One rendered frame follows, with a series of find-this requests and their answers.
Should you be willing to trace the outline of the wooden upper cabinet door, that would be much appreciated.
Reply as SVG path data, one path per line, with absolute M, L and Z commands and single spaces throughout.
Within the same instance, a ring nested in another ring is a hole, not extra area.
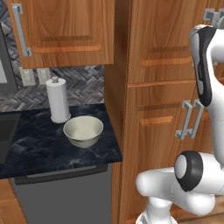
M 133 0 L 129 83 L 191 80 L 190 30 L 220 0 Z

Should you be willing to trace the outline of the wooden wall cabinet door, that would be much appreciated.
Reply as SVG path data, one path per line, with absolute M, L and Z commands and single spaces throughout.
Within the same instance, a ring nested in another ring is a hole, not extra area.
M 115 0 L 5 0 L 23 68 L 107 65 L 114 62 Z M 24 57 L 12 4 L 20 16 Z

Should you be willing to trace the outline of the grey range hood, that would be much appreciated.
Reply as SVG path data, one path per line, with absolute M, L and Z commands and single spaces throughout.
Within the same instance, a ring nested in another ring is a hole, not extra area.
M 0 24 L 0 93 L 16 93 L 17 91 L 18 86 Z

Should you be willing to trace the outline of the wooden base cabinet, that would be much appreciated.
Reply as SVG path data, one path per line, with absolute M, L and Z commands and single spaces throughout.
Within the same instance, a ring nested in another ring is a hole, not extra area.
M 0 179 L 0 224 L 28 224 L 8 179 Z

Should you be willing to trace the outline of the cream ceramic bowl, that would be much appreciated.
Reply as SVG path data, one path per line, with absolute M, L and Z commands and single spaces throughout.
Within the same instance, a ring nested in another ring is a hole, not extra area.
M 67 121 L 63 132 L 74 146 L 87 148 L 94 145 L 103 131 L 103 123 L 100 119 L 81 115 Z

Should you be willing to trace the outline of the white wall outlet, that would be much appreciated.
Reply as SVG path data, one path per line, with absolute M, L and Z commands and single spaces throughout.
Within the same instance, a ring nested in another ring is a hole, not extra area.
M 19 70 L 20 70 L 23 85 L 25 87 L 36 85 L 32 69 L 23 69 L 22 67 L 20 67 Z
M 46 82 L 51 79 L 49 68 L 38 68 L 37 72 L 40 85 L 45 85 Z

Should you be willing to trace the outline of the grey dishwasher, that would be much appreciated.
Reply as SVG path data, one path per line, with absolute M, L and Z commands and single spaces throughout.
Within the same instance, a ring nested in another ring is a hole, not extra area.
M 28 224 L 110 224 L 112 165 L 106 171 L 45 183 L 11 183 Z

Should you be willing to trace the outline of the wooden tall cabinet door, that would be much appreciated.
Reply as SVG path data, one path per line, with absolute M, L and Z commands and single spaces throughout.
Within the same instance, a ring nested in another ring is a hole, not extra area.
M 119 224 L 146 205 L 137 193 L 137 174 L 173 165 L 179 143 L 175 132 L 186 115 L 182 102 L 193 98 L 194 89 L 192 80 L 127 86 Z

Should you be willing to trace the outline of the white paper towel roll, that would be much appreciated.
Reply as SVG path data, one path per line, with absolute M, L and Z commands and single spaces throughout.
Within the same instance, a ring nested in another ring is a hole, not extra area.
M 66 81 L 58 76 L 53 76 L 45 84 L 52 121 L 54 123 L 65 123 L 71 117 L 67 102 Z

